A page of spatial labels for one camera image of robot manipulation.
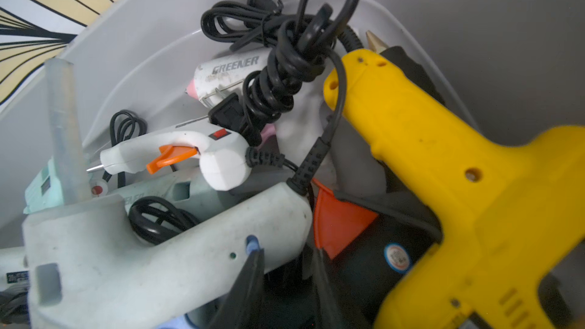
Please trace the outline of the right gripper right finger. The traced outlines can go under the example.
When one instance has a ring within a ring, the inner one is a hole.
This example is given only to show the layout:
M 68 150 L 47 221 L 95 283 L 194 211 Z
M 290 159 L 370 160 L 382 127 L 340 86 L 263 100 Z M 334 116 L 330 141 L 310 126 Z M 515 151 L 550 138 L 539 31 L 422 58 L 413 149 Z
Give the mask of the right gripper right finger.
M 341 305 L 341 294 L 327 252 L 316 248 L 312 261 L 315 326 L 317 328 L 347 328 Z

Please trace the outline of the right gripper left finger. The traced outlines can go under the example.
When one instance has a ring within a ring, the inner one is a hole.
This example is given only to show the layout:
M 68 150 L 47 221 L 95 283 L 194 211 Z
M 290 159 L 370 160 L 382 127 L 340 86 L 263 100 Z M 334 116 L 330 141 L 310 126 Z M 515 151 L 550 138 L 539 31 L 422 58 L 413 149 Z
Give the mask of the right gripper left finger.
M 248 258 L 209 328 L 258 328 L 264 302 L 264 250 Z

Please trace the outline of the black orange glue gun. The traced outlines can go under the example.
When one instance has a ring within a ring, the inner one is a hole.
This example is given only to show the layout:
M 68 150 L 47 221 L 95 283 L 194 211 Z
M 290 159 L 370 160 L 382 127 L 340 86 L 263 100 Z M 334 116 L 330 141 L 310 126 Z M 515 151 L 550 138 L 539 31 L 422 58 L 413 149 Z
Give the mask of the black orange glue gun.
M 387 293 L 443 236 L 434 214 L 346 120 L 331 153 L 338 187 L 319 188 L 315 245 L 331 259 L 347 328 L 370 328 Z

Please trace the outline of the small white glue gun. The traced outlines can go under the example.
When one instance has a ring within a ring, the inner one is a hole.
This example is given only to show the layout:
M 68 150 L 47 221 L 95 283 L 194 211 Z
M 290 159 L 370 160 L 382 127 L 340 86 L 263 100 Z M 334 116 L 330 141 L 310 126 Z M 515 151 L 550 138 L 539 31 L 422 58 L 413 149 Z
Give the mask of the small white glue gun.
M 105 172 L 151 175 L 189 159 L 198 160 L 200 172 L 214 190 L 242 185 L 251 173 L 246 161 L 248 142 L 238 133 L 208 123 L 170 127 L 123 141 L 100 152 Z

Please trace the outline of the large white blue glue gun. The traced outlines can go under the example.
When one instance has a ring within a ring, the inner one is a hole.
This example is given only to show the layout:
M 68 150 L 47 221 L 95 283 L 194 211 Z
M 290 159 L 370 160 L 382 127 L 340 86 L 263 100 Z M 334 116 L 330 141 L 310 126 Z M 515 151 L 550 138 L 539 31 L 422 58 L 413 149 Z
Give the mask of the large white blue glue gun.
M 285 184 L 157 246 L 133 232 L 123 200 L 91 196 L 72 65 L 51 59 L 49 120 L 64 204 L 24 221 L 28 310 L 34 328 L 153 328 L 226 294 L 256 237 L 271 271 L 296 257 L 309 204 Z

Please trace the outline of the yellow black glue gun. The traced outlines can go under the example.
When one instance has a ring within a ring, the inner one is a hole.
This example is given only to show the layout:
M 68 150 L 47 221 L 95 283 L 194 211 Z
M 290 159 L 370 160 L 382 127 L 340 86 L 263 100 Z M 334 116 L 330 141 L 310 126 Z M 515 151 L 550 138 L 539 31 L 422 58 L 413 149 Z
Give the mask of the yellow black glue gun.
M 557 126 L 524 146 L 492 143 L 370 50 L 324 83 L 335 106 L 418 199 L 443 240 L 392 289 L 377 328 L 551 328 L 545 276 L 584 239 L 584 129 Z

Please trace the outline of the white pink glue gun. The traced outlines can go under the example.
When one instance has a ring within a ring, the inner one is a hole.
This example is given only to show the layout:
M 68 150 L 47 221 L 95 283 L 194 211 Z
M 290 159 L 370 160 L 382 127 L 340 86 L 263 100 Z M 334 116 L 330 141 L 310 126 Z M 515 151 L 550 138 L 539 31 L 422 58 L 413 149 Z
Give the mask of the white pink glue gun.
M 268 48 L 232 53 L 201 63 L 194 71 L 186 93 L 209 110 L 210 123 L 243 135 L 251 146 L 260 147 L 275 134 L 268 124 L 258 133 L 245 122 L 242 85 L 246 77 L 267 65 Z

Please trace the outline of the mint green glue gun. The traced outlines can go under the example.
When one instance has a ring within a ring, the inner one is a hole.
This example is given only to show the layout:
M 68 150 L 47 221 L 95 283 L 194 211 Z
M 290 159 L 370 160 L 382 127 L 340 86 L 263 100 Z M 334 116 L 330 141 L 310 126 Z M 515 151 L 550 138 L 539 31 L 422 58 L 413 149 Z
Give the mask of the mint green glue gun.
M 62 186 L 56 176 L 53 158 L 26 188 L 24 197 L 26 201 L 24 214 L 26 215 L 64 204 Z

